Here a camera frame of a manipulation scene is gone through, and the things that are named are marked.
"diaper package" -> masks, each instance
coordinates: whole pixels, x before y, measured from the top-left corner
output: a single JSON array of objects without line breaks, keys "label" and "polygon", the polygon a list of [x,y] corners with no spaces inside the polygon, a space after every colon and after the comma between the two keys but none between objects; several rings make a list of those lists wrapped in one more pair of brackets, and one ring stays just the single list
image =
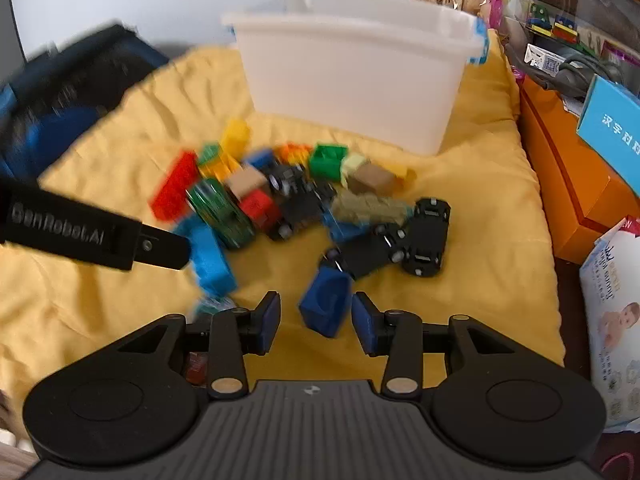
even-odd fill
[{"label": "diaper package", "polygon": [[640,221],[628,216],[580,268],[591,382],[607,407],[606,433],[640,432]]}]

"dark brown surface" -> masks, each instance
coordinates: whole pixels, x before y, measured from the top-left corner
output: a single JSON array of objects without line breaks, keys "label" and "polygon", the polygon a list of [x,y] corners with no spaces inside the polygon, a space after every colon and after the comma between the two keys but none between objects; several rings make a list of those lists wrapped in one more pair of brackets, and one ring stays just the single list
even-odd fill
[{"label": "dark brown surface", "polygon": [[[591,375],[589,340],[584,299],[578,275],[579,269],[578,265],[556,258],[558,298],[562,317],[560,335],[566,348],[564,366],[589,379]],[[635,468],[632,478],[640,480],[640,434],[630,432],[603,434],[591,458],[591,465],[600,471],[602,465],[609,458],[622,452],[629,452],[634,456],[634,461],[638,466]],[[607,480],[627,480],[628,475],[628,460],[625,458],[613,462],[603,473]]]}]

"yellow blanket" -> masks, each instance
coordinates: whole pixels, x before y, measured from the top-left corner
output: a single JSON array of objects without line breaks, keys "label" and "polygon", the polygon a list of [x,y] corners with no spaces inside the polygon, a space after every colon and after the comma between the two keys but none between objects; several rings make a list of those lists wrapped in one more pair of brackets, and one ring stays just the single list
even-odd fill
[{"label": "yellow blanket", "polygon": [[[380,84],[384,79],[381,74]],[[409,82],[409,92],[438,84]],[[433,157],[256,113],[238,52],[201,48],[131,89],[41,184],[171,228],[154,220],[149,197],[181,149],[216,140],[236,116],[251,126],[252,147],[340,142],[372,158],[402,162],[417,177],[400,198],[436,196],[451,206],[444,268],[435,278],[420,279],[389,266],[359,280],[355,290],[366,291],[381,310],[410,310],[428,322],[469,314],[561,363],[551,243],[538,181],[514,122],[517,110],[517,89],[495,36],[488,62],[466,69],[443,147]],[[228,254],[239,283],[232,295],[237,303],[252,308],[268,290],[282,296],[273,349],[246,359],[251,380],[382,378],[385,359],[363,354],[348,320],[335,339],[302,323],[298,301],[329,245],[318,226],[284,243],[260,236]],[[127,273],[0,246],[0,388],[20,410],[29,389],[47,374],[164,314],[190,312],[199,296],[190,268],[135,264]],[[425,385],[444,378],[442,356],[425,356],[424,368]]]}]

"pink cord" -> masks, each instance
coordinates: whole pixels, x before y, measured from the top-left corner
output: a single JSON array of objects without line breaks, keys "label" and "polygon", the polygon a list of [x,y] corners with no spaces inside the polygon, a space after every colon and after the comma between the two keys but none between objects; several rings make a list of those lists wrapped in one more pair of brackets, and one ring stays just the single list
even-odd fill
[{"label": "pink cord", "polygon": [[609,467],[612,463],[614,463],[619,458],[626,458],[629,462],[629,475],[626,477],[626,480],[633,480],[634,478],[634,456],[625,451],[624,453],[618,453],[617,455],[609,458],[604,464],[602,464],[602,468],[600,469],[601,473],[604,473],[604,470]]}]

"gray panel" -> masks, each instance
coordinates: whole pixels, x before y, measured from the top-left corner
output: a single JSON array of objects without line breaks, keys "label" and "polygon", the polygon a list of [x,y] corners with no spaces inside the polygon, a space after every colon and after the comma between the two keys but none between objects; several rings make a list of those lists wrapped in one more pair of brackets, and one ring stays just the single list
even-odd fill
[{"label": "gray panel", "polygon": [[0,0],[0,86],[24,66],[11,0]]},{"label": "gray panel", "polygon": [[595,480],[587,465],[552,472],[494,469],[458,455],[420,410],[373,394],[367,381],[260,381],[211,404],[193,433],[140,465],[81,472],[43,462],[29,480]]}]

